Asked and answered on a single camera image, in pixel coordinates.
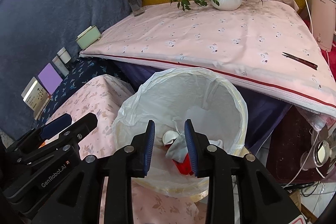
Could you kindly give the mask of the red trash wrapper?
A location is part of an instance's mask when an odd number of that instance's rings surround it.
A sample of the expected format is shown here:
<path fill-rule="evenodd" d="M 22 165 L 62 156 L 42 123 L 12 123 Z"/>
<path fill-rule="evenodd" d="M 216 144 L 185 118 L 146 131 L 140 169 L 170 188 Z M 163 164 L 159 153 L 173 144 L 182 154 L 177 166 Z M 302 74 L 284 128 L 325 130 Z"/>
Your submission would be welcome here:
<path fill-rule="evenodd" d="M 183 162 L 177 162 L 175 160 L 173 160 L 173 162 L 174 162 L 175 166 L 177 167 L 180 174 L 190 175 L 190 176 L 192 176 L 194 174 L 194 172 L 191 168 L 189 154 L 186 155 Z"/>

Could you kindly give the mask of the grey crumpled trash cloth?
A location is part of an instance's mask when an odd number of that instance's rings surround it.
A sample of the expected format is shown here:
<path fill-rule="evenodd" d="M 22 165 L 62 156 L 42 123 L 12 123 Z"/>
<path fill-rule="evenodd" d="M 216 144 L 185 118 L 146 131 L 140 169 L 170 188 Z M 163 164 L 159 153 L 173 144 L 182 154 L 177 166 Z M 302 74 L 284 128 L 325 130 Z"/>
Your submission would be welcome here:
<path fill-rule="evenodd" d="M 166 152 L 165 158 L 183 163 L 188 154 L 186 139 L 184 135 L 179 135 Z"/>

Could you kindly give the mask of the white gold gift box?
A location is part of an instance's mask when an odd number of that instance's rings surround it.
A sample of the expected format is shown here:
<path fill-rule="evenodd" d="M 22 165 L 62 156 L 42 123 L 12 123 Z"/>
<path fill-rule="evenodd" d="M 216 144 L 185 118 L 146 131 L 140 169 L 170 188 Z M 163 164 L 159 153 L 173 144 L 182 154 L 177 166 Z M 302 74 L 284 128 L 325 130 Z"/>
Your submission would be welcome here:
<path fill-rule="evenodd" d="M 35 120 L 39 119 L 51 97 L 35 77 L 30 80 L 21 96 L 23 102 L 33 111 Z"/>

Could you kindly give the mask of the pink floral round tablecloth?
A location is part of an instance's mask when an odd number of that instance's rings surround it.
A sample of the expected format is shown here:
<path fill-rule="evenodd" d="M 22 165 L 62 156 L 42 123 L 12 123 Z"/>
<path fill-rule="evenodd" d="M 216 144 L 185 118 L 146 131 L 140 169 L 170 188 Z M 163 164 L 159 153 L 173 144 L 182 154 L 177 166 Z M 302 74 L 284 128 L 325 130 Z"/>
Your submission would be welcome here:
<path fill-rule="evenodd" d="M 112 155 L 116 151 L 112 124 L 122 103 L 133 90 L 109 75 L 97 76 L 72 95 L 47 118 L 51 122 L 67 113 L 75 122 L 87 113 L 96 114 L 97 127 L 80 142 L 80 157 Z M 132 184 L 134 223 L 205 223 L 206 205 L 191 198 L 174 198 Z"/>

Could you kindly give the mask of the round bin white liner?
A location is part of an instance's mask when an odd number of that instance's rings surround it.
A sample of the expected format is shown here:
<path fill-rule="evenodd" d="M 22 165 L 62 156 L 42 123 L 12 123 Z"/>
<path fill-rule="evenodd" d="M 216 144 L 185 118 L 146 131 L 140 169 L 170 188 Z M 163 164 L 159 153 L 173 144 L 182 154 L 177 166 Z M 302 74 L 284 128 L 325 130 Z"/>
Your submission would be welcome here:
<path fill-rule="evenodd" d="M 204 68 L 175 68 L 154 73 L 129 97 L 112 124 L 116 149 L 129 145 L 135 135 L 155 123 L 150 169 L 134 182 L 170 197 L 188 197 L 207 191 L 208 178 L 182 175 L 165 157 L 163 134 L 184 132 L 187 119 L 196 132 L 222 140 L 223 149 L 238 156 L 244 147 L 248 109 L 240 92 L 223 76 Z"/>

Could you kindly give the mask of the white cosmetic tube bottle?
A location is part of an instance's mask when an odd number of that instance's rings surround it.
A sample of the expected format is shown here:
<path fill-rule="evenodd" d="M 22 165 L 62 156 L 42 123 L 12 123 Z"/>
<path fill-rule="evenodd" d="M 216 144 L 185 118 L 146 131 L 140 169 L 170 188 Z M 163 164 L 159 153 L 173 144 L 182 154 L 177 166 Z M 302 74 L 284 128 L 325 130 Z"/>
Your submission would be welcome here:
<path fill-rule="evenodd" d="M 64 63 L 61 61 L 61 59 L 59 58 L 59 56 L 55 56 L 52 59 L 52 62 L 54 63 L 54 65 L 57 67 L 57 69 L 62 73 L 62 75 L 64 77 L 67 77 L 69 74 L 69 70 L 67 69 L 67 67 L 64 65 Z"/>

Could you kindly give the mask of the navy floral cloth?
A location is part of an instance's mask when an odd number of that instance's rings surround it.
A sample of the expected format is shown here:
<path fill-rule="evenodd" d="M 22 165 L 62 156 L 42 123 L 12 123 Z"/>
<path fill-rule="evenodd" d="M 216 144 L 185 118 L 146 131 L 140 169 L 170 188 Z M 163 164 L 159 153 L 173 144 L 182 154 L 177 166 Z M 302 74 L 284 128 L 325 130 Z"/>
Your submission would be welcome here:
<path fill-rule="evenodd" d="M 88 81 L 105 74 L 117 77 L 121 80 L 125 78 L 125 75 L 112 60 L 100 58 L 77 59 L 72 71 L 70 71 L 52 94 L 49 103 L 36 122 L 36 127 L 44 125 L 54 112 Z"/>

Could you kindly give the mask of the white cosmetic jar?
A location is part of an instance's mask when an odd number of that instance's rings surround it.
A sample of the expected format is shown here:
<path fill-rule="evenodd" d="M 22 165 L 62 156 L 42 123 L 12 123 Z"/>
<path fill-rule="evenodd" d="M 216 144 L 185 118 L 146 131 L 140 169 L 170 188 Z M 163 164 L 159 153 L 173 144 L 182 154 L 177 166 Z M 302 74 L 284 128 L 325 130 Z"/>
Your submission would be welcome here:
<path fill-rule="evenodd" d="M 68 53 L 65 47 L 62 47 L 57 52 L 57 55 L 64 64 L 68 64 L 72 59 L 72 57 L 70 56 L 70 54 Z"/>

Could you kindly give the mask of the mint green tissue box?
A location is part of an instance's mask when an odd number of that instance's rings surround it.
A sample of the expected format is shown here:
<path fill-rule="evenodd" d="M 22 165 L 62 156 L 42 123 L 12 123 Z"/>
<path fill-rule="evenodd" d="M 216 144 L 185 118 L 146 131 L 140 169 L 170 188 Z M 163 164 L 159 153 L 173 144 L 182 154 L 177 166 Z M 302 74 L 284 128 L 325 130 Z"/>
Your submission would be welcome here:
<path fill-rule="evenodd" d="M 101 33 L 98 30 L 97 26 L 90 26 L 77 36 L 76 43 L 82 50 L 85 50 L 100 38 Z"/>

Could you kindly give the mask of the small desk fan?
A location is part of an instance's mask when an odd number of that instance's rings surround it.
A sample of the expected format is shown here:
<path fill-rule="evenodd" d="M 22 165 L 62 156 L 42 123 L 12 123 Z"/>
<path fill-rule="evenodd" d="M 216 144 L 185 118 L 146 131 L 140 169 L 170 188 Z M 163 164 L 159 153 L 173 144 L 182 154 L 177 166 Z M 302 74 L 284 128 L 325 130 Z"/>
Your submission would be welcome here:
<path fill-rule="evenodd" d="M 310 133 L 311 148 L 300 159 L 302 170 L 321 168 L 328 161 L 335 162 L 335 135 L 329 135 L 327 125 L 319 132 L 311 129 Z"/>

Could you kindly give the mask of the blue-grey backdrop blanket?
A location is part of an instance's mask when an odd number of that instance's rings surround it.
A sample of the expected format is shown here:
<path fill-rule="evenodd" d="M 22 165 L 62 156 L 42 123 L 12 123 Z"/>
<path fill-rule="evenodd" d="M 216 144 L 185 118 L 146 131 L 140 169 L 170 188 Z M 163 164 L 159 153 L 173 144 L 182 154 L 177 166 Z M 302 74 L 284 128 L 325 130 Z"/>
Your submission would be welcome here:
<path fill-rule="evenodd" d="M 31 128 L 22 91 L 60 49 L 76 56 L 82 31 L 104 31 L 130 12 L 127 0 L 1 0 L 1 130 L 18 139 Z"/>

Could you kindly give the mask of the pale pink printed table cover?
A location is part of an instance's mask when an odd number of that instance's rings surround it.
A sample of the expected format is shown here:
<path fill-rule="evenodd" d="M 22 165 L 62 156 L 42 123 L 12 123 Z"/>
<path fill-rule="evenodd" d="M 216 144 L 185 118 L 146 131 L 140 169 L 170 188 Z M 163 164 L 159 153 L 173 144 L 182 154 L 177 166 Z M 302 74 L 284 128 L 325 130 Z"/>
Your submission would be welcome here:
<path fill-rule="evenodd" d="M 314 70 L 282 53 L 318 65 Z M 147 6 L 80 53 L 161 69 L 202 67 L 233 84 L 335 116 L 335 80 L 294 0 L 243 0 L 234 11 Z"/>

